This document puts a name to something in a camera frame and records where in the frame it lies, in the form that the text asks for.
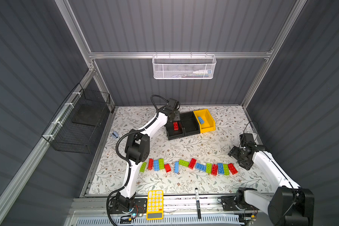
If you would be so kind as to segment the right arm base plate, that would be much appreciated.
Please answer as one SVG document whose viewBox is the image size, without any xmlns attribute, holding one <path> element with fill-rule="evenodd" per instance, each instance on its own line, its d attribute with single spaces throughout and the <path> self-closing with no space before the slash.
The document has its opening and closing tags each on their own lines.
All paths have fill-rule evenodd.
<svg viewBox="0 0 339 226">
<path fill-rule="evenodd" d="M 245 201 L 239 201 L 236 195 L 221 196 L 220 203 L 224 211 L 257 211 L 258 209 L 247 204 Z"/>
</svg>

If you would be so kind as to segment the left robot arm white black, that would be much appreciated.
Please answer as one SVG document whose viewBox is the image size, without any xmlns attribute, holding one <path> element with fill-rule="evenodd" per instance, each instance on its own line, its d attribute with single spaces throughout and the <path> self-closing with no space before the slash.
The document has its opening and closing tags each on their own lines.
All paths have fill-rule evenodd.
<svg viewBox="0 0 339 226">
<path fill-rule="evenodd" d="M 139 129 L 131 129 L 119 138 L 115 146 L 116 154 L 126 162 L 126 174 L 122 187 L 116 189 L 109 198 L 115 195 L 115 202 L 125 211 L 130 211 L 136 195 L 136 181 L 142 164 L 150 154 L 151 137 L 169 121 L 174 120 L 180 103 L 175 99 L 165 99 L 152 95 L 151 102 L 155 108 L 153 118 Z"/>
</svg>

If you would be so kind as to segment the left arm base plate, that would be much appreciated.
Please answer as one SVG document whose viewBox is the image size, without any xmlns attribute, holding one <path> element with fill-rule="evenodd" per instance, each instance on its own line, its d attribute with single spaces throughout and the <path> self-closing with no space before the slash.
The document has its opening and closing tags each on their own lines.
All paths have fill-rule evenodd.
<svg viewBox="0 0 339 226">
<path fill-rule="evenodd" d="M 146 213 L 147 199 L 135 198 L 132 200 L 118 200 L 114 198 L 109 204 L 110 214 L 125 214 L 125 213 Z"/>
</svg>

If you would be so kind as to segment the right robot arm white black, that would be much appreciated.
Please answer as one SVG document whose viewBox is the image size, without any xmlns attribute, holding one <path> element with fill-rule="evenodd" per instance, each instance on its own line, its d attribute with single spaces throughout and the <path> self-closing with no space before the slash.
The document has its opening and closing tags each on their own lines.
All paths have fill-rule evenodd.
<svg viewBox="0 0 339 226">
<path fill-rule="evenodd" d="M 234 198 L 238 209 L 257 208 L 267 214 L 275 226 L 313 225 L 314 194 L 291 179 L 264 146 L 233 147 L 229 156 L 246 170 L 253 165 L 259 167 L 275 190 L 273 197 L 269 198 L 254 188 L 238 188 Z"/>
</svg>

